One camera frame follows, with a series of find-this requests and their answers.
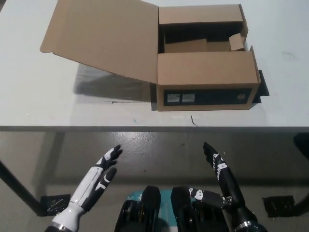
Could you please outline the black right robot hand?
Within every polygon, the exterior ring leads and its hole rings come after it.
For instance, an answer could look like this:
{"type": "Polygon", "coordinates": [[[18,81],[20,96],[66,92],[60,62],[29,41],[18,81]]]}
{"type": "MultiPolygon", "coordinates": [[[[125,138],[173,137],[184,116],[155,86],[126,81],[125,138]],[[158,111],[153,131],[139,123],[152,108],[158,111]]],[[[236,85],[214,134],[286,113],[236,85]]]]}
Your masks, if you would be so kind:
{"type": "Polygon", "coordinates": [[[231,225],[235,232],[248,232],[256,216],[246,207],[240,187],[222,156],[210,144],[204,142],[204,154],[212,166],[219,182],[222,194],[189,188],[190,197],[220,210],[227,210],[231,215],[231,225]]]}

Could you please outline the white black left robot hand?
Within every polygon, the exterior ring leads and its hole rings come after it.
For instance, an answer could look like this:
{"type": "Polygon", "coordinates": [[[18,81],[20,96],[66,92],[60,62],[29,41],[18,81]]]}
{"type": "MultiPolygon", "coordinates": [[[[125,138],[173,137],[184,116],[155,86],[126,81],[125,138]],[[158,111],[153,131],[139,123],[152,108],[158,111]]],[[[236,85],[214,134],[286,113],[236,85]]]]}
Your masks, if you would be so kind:
{"type": "Polygon", "coordinates": [[[120,145],[111,148],[88,170],[72,195],[68,206],[58,213],[45,229],[47,232],[77,232],[79,230],[82,215],[92,209],[114,178],[117,172],[114,165],[122,152],[120,145]]]}

